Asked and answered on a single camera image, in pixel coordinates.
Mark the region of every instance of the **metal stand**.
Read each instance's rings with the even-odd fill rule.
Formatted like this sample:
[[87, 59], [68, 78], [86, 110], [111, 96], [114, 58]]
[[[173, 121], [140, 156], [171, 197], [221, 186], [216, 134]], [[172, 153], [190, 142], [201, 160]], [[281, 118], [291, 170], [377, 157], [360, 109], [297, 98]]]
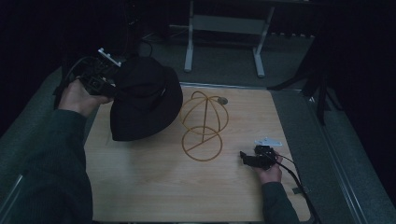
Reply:
[[331, 75], [331, 65], [329, 61], [333, 56], [334, 49], [329, 43], [330, 40], [328, 40], [327, 36], [317, 36], [294, 77], [278, 85], [267, 87], [267, 90], [270, 91], [280, 91], [297, 81], [306, 79], [302, 94], [306, 97], [312, 97], [318, 89], [317, 117], [322, 125], [325, 125], [324, 111], [326, 107], [326, 93], [328, 79]]
[[194, 1], [190, 1], [190, 21], [189, 21], [189, 44], [187, 46], [186, 62], [184, 64], [184, 71], [190, 72], [192, 68], [192, 54], [194, 45], [192, 42], [192, 35], [194, 30], [206, 30], [217, 32], [228, 32], [238, 34], [260, 35], [261, 39], [259, 45], [253, 48], [253, 57], [256, 64], [257, 76], [264, 77], [264, 69], [262, 66], [262, 45], [265, 37], [267, 36], [268, 28], [271, 19], [274, 15], [274, 7], [270, 7], [267, 19], [251, 20], [251, 19], [238, 19], [227, 17], [216, 17], [206, 15], [194, 15], [193, 10]]

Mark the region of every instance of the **hand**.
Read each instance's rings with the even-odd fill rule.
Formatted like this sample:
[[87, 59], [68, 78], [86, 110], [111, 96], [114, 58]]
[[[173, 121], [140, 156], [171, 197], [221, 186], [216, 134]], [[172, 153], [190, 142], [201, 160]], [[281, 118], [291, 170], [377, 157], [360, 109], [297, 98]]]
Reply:
[[[279, 156], [278, 152], [275, 152], [275, 154], [277, 155], [276, 161], [281, 163], [283, 158]], [[257, 167], [253, 167], [253, 170], [256, 171], [256, 173], [258, 174], [262, 184], [266, 184], [269, 182], [280, 182], [282, 180], [282, 171], [280, 170], [277, 163], [266, 171], [262, 168]]]
[[107, 104], [112, 100], [101, 95], [90, 95], [82, 83], [76, 79], [64, 89], [58, 109], [75, 111], [88, 117], [97, 106]]

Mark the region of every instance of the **wooden table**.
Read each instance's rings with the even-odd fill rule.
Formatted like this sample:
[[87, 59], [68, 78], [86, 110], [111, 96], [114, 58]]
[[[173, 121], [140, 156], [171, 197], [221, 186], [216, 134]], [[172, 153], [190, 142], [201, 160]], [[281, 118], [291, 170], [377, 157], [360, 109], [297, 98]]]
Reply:
[[[85, 148], [87, 172], [92, 182], [93, 219], [130, 222], [237, 222], [262, 220], [262, 193], [256, 174], [243, 165], [239, 151], [253, 155], [254, 140], [264, 137], [282, 142], [274, 147], [291, 159], [269, 91], [233, 88], [182, 88], [184, 101], [194, 91], [228, 99], [225, 108], [229, 122], [219, 133], [220, 154], [211, 161], [195, 161], [183, 150], [181, 141], [187, 129], [177, 118], [168, 128], [151, 137], [133, 142], [111, 139], [109, 112], [111, 105], [102, 105], [92, 125]], [[203, 115], [197, 106], [187, 122], [199, 122]], [[206, 124], [217, 127], [207, 109]], [[221, 125], [226, 114], [218, 108]], [[186, 145], [202, 136], [187, 133]], [[190, 153], [208, 158], [219, 149], [219, 138], [202, 144]], [[282, 162], [292, 171], [293, 164]], [[296, 184], [287, 172], [282, 183], [297, 211], [306, 221], [310, 213], [301, 194], [292, 189]]]

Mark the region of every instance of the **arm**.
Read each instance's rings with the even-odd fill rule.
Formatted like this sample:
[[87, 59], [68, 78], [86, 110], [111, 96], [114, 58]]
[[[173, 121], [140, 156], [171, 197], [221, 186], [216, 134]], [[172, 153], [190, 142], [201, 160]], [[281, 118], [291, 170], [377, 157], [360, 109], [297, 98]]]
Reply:
[[90, 96], [77, 80], [53, 112], [46, 141], [23, 165], [11, 223], [91, 223], [92, 192], [83, 148], [86, 117], [106, 97]]
[[[282, 162], [282, 157], [277, 157], [277, 162]], [[280, 183], [282, 171], [278, 164], [269, 170], [254, 168], [262, 183], [262, 215], [268, 224], [300, 223], [297, 214], [288, 199], [285, 189]]]

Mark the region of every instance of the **sleeve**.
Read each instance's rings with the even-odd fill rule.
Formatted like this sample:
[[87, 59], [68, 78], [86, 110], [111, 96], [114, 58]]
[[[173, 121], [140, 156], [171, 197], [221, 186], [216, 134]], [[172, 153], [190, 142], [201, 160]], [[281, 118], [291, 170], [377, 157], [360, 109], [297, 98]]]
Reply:
[[92, 190], [83, 147], [86, 119], [55, 110], [46, 142], [23, 165], [11, 223], [91, 223]]
[[281, 183], [270, 182], [262, 185], [262, 198], [262, 214], [266, 224], [300, 223]]

